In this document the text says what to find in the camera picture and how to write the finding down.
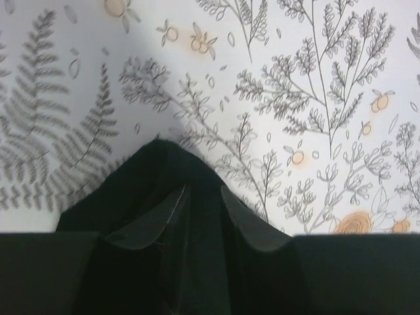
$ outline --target botanical print wallpaper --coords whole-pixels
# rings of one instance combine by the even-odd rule
[[[288,234],[420,231],[420,2],[1,1],[0,230],[159,137]]]

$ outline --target leaf sketch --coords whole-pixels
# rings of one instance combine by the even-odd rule
[[[396,146],[402,151],[394,154],[394,159],[401,173],[407,176],[407,182],[397,186],[395,191],[402,196],[408,196],[409,202],[403,206],[403,210],[409,214],[420,215],[420,153],[414,150],[414,136],[417,128],[413,123],[404,123],[400,126],[396,135]]]
[[[417,29],[411,28],[411,33],[413,34],[415,43],[420,45],[420,14],[417,14]],[[420,46],[415,46],[408,37],[407,44],[414,56],[420,60]]]
[[[77,23],[77,20],[78,20],[77,14],[71,6],[65,5],[64,12],[66,13],[67,18],[71,23],[73,24]]]
[[[400,114],[396,114],[394,119],[391,121],[391,124],[389,125],[389,129],[388,129],[388,135],[390,135],[391,132],[394,130],[399,117],[400,117]]]
[[[34,30],[24,43],[23,63],[18,66],[16,82],[0,119],[1,134],[5,141],[0,144],[1,171],[9,181],[24,180],[29,183],[44,182],[48,170],[47,148],[41,139],[56,140],[56,129],[69,129],[60,114],[69,114],[69,109],[49,100],[51,93],[69,93],[57,79],[64,72],[56,67],[58,56],[50,52],[54,43],[49,41],[55,12],[46,10],[33,22]]]
[[[153,59],[144,63],[139,58],[129,58],[123,67],[119,81],[123,85],[122,93],[130,103],[152,104],[157,112],[166,110],[169,104],[176,106],[174,118],[187,119],[185,128],[174,129],[179,144],[189,148],[204,144],[208,150],[217,145],[224,147],[223,154],[212,165],[227,178],[253,191],[258,199],[255,210],[265,221],[268,221],[266,200],[276,196],[280,183],[275,181],[281,173],[275,152],[265,154],[261,160],[251,159],[247,150],[257,134],[251,126],[249,113],[237,117],[238,126],[231,130],[232,138],[222,138],[219,135],[217,123],[210,124],[208,117],[215,109],[208,103],[210,96],[203,96],[203,91],[196,88],[198,82],[189,74],[184,80],[179,80],[181,91],[177,96],[169,94],[163,84],[168,80],[170,72],[165,66],[160,66]],[[260,173],[258,179],[254,172]]]
[[[414,102],[410,102],[409,105],[411,106],[411,108],[414,112],[417,113],[419,111],[419,108],[417,107],[417,105]]]
[[[62,163],[59,170],[52,174],[57,182],[60,178],[67,187],[79,189],[80,186],[86,186],[91,190],[102,182],[98,172],[112,153],[108,139],[119,134],[114,129],[117,121],[112,119],[114,108],[111,105],[110,82],[106,65],[103,64],[96,106],[80,123],[80,127],[73,128],[53,144],[57,158]]]
[[[391,165],[386,161],[386,158],[391,155],[390,147],[392,142],[384,141],[380,147],[375,148],[372,152],[366,153],[363,150],[361,143],[353,142],[351,152],[345,152],[343,159],[348,165],[348,174],[343,184],[343,188],[338,190],[335,183],[339,172],[344,169],[338,169],[337,164],[327,165],[324,172],[318,170],[316,173],[317,179],[327,184],[327,193],[324,198],[324,207],[316,215],[315,219],[309,219],[304,222],[304,230],[311,233],[323,223],[333,220],[333,209],[344,198],[346,193],[350,193],[350,204],[359,205],[360,198],[363,200],[369,199],[369,190],[373,187],[372,183],[366,182],[362,171],[377,177],[379,184],[383,180],[390,179]]]
[[[196,0],[205,12],[216,16],[216,20],[222,20],[226,9],[231,10],[239,20],[243,37],[247,46],[249,59],[252,63],[251,43],[254,39],[265,43],[267,37],[267,0],[261,0],[257,12],[253,6],[253,0]],[[232,32],[229,33],[229,44],[235,45]]]
[[[383,55],[395,28],[387,26],[387,13],[377,16],[375,8],[361,16],[347,14],[346,9],[357,2],[354,0],[336,0],[335,7],[328,3],[324,20],[317,21],[314,11],[318,2],[309,2],[310,10],[303,0],[278,0],[285,15],[300,22],[306,20],[310,32],[294,55],[273,57],[272,65],[262,68],[261,79],[247,70],[238,74],[234,94],[258,102],[255,111],[260,115],[272,113],[274,119],[287,121],[283,131],[290,135],[316,133],[327,137],[332,157],[336,132],[347,128],[362,102],[363,93],[352,92],[357,85],[371,83],[384,70]],[[322,28],[325,45],[321,45],[318,28]],[[331,61],[333,80],[328,85],[324,57],[333,59],[336,55],[342,55],[345,62]],[[306,78],[305,86],[297,83],[298,75]]]
[[[68,66],[68,74],[73,80],[79,75],[80,67],[81,62],[79,58],[73,60],[72,63],[70,63],[70,65]]]
[[[16,10],[14,0],[5,0],[5,11],[8,15],[12,15]]]
[[[1,52],[5,48],[6,48],[6,46],[4,46],[3,44],[0,43],[0,63],[5,61],[5,59],[7,58],[7,55],[5,53]],[[4,103],[7,99],[7,87],[2,82],[2,80],[3,80],[4,77],[7,77],[11,73],[12,72],[8,69],[0,68],[0,103]]]

